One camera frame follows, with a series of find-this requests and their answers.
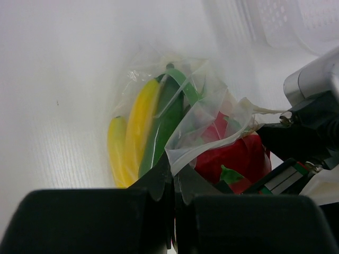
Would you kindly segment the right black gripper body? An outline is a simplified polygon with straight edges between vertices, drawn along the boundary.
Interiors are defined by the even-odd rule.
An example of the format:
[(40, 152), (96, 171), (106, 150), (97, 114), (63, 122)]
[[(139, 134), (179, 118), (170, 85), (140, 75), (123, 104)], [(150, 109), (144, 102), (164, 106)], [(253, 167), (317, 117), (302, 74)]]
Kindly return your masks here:
[(299, 194), (318, 173), (338, 165), (338, 101), (327, 91), (311, 96), (265, 124), (258, 134), (263, 145), (283, 163), (260, 180), (269, 194)]

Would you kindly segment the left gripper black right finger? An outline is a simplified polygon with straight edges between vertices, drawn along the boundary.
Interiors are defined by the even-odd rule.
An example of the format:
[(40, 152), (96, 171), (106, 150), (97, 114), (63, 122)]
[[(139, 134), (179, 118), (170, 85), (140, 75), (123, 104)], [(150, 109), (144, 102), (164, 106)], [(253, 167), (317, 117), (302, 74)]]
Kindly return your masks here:
[(308, 197), (224, 194), (190, 167), (175, 176), (174, 191), (178, 253), (338, 253)]

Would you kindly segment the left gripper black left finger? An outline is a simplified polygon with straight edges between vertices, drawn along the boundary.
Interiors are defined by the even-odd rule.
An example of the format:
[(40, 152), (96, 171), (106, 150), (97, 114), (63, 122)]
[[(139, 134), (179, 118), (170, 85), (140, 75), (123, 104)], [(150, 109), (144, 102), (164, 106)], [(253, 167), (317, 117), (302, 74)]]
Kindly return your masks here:
[(1, 253), (167, 253), (173, 178), (166, 155), (128, 188), (40, 189), (19, 203)]

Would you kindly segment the red fake dragon fruit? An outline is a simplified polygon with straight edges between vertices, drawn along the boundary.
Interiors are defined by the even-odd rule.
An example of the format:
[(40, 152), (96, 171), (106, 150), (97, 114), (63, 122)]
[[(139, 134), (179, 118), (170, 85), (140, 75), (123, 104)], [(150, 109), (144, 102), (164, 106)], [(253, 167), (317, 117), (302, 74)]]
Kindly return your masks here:
[(200, 154), (194, 169), (209, 183), (227, 184), (240, 194), (271, 172), (270, 151), (257, 133)]

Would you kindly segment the clear zip top bag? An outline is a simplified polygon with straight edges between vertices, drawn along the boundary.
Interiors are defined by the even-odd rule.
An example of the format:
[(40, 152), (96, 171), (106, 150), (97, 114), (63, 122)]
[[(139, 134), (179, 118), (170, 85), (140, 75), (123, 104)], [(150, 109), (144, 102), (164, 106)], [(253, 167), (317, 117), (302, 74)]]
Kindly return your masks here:
[(207, 59), (143, 49), (119, 90), (107, 135), (117, 187), (131, 186), (161, 157), (173, 175), (189, 165), (211, 183), (253, 183), (271, 172), (258, 130), (274, 110), (235, 99)]

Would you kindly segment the yellow fake banana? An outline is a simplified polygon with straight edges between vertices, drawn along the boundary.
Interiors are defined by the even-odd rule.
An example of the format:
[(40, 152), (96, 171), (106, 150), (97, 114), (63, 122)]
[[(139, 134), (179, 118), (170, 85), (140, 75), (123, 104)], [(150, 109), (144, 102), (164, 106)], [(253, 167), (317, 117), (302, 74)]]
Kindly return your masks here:
[(128, 120), (117, 116), (109, 124), (108, 156), (118, 188), (131, 186), (138, 178), (162, 88), (163, 85), (157, 78), (148, 81), (134, 100)]

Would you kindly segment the green fake chili pepper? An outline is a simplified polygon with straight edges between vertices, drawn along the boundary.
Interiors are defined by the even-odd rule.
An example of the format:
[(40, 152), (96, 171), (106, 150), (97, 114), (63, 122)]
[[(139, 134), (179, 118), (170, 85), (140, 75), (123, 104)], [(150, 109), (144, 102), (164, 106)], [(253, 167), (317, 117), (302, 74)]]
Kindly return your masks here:
[(203, 92), (199, 93), (186, 75), (176, 69), (173, 63), (166, 65), (166, 71), (157, 80), (163, 87), (139, 166), (138, 177), (142, 177), (158, 163), (165, 152), (165, 145), (188, 109), (203, 98)]

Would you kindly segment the clear plastic basket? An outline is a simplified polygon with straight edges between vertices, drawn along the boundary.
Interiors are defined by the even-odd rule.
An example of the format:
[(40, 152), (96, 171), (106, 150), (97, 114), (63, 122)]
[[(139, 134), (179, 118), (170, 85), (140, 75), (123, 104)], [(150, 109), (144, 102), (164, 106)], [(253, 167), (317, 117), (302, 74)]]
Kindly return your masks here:
[(232, 44), (266, 41), (321, 56), (338, 47), (338, 1), (204, 1), (217, 34)]

